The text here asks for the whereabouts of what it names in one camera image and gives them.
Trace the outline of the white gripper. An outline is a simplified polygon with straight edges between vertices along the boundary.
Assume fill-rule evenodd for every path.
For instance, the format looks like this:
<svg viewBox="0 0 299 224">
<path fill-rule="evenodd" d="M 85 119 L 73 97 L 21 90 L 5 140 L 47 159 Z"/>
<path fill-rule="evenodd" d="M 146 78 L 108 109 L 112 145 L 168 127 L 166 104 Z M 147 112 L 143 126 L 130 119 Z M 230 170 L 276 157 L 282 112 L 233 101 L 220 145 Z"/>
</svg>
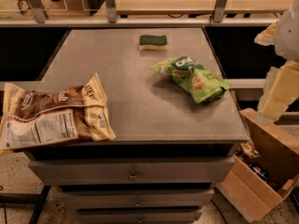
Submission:
<svg viewBox="0 0 299 224">
<path fill-rule="evenodd" d="M 270 68 L 258 104 L 262 117 L 277 121 L 299 98 L 299 0 L 291 3 L 278 22 L 257 34 L 254 42 L 262 46 L 275 44 L 278 56 L 293 60 L 280 68 Z"/>
</svg>

